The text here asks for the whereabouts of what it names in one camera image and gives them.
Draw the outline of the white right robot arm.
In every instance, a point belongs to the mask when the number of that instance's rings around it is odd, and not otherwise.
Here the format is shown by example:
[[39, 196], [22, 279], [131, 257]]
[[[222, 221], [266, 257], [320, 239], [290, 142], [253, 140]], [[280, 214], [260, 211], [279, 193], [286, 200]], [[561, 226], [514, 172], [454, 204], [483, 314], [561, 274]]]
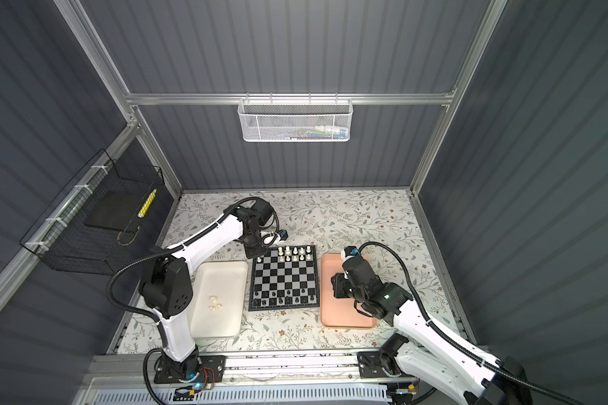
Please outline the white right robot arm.
[[433, 317], [424, 317], [419, 301], [395, 283], [373, 278], [353, 285], [344, 273], [330, 278], [335, 295], [353, 299], [364, 312], [396, 329], [379, 350], [383, 371], [390, 376], [407, 374], [432, 385], [458, 404], [532, 404], [530, 390], [486, 368], [486, 362], [525, 376], [515, 360], [496, 356], [462, 339]]

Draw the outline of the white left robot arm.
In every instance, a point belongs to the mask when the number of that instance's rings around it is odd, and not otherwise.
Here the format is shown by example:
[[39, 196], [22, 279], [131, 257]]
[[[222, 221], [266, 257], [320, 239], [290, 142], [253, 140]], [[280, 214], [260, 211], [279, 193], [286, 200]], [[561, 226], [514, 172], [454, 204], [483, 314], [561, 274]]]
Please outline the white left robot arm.
[[194, 298], [191, 278], [206, 259], [236, 241], [248, 259], [258, 258], [281, 238], [275, 209], [261, 197], [231, 204], [201, 231], [165, 249], [143, 271], [140, 295], [154, 316], [162, 340], [161, 360], [176, 379], [195, 380], [201, 370], [187, 309]]

